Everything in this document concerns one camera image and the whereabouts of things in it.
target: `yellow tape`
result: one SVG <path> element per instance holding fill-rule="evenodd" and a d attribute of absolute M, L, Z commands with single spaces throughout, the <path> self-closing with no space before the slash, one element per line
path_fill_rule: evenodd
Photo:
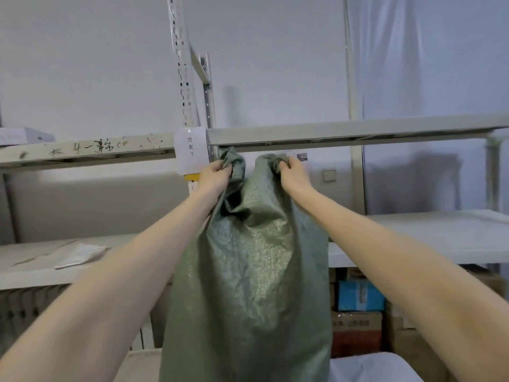
<path fill-rule="evenodd" d="M 200 173 L 184 175 L 185 181 L 198 181 L 199 179 L 200 179 Z"/>

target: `person's left hand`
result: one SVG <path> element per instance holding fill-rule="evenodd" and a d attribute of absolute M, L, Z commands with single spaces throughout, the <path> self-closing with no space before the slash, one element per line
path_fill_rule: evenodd
<path fill-rule="evenodd" d="M 232 173 L 231 165 L 221 169 L 222 165 L 222 160 L 212 162 L 200 172 L 200 179 L 198 180 L 198 192 L 206 193 L 216 201 L 223 190 L 226 189 L 228 179 Z"/>

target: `plastic packet on shelf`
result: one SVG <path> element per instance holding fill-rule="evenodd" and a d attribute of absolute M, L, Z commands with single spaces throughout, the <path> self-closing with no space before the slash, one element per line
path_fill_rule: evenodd
<path fill-rule="evenodd" d="M 61 270 L 67 267 L 73 267 L 75 265 L 85 264 L 94 260 L 97 260 L 104 256 L 108 248 L 104 246 L 82 244 L 72 250 L 72 252 L 60 263 L 55 265 L 56 270 Z"/>

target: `person's right arm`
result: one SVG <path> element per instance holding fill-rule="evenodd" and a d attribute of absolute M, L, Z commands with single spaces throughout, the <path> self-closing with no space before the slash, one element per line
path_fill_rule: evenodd
<path fill-rule="evenodd" d="M 284 190 L 403 310 L 459 381 L 509 380 L 509 303 L 428 245 L 314 190 L 297 159 L 280 169 Z"/>

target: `shelf board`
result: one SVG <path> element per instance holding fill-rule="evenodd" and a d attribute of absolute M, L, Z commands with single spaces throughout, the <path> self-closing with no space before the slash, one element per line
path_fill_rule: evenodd
<path fill-rule="evenodd" d="M 509 263 L 509 216 L 490 210 L 407 213 L 371 216 L 376 222 L 432 246 L 457 264 Z M 72 283 L 92 264 L 63 270 L 54 266 L 82 242 L 108 248 L 135 235 L 90 237 L 0 246 L 0 289 Z M 330 267 L 355 264 L 329 243 Z"/>
<path fill-rule="evenodd" d="M 368 121 L 207 129 L 210 146 L 240 152 L 485 138 L 509 114 L 415 116 Z M 0 147 L 0 173 L 175 158 L 170 133 Z"/>

